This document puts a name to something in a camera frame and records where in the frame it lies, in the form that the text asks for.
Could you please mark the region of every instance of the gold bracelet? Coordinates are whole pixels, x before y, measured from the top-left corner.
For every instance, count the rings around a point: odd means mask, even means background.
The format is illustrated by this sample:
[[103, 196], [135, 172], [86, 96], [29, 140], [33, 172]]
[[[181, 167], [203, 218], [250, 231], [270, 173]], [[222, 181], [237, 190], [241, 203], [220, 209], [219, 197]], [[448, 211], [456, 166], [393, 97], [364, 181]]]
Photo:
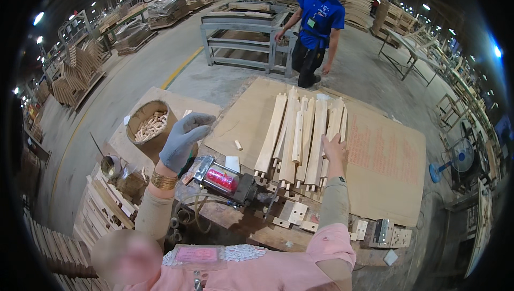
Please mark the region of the gold bracelet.
[[169, 191], [175, 188], [178, 177], [168, 177], [154, 171], [151, 182], [158, 189]]

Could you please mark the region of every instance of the id badge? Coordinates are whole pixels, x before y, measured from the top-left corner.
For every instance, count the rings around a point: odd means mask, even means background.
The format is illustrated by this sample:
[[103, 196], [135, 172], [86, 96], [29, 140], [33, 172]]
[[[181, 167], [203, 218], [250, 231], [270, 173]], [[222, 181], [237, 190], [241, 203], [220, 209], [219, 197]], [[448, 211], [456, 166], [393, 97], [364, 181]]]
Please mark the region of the id badge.
[[314, 21], [313, 18], [308, 18], [307, 19], [307, 25], [311, 28], [314, 28], [314, 25], [316, 24], [316, 21]]

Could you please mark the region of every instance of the gloved hand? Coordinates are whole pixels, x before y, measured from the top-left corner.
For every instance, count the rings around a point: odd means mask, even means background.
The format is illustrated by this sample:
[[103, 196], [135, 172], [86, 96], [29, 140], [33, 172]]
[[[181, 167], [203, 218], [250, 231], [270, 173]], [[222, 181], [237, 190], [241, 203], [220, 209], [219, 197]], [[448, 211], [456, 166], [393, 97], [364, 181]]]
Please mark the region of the gloved hand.
[[188, 161], [194, 143], [207, 136], [215, 120], [213, 115], [191, 113], [177, 121], [159, 153], [162, 163], [172, 171], [180, 173], [180, 169]]

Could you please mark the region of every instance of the badge holder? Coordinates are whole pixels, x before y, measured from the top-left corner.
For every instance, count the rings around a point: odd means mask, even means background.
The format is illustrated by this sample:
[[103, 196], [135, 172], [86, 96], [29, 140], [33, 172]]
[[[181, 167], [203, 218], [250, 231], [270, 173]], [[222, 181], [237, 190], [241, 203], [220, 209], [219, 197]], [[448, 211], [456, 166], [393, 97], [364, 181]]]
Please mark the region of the badge holder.
[[176, 244], [169, 256], [167, 262], [172, 269], [216, 271], [227, 268], [224, 246]]

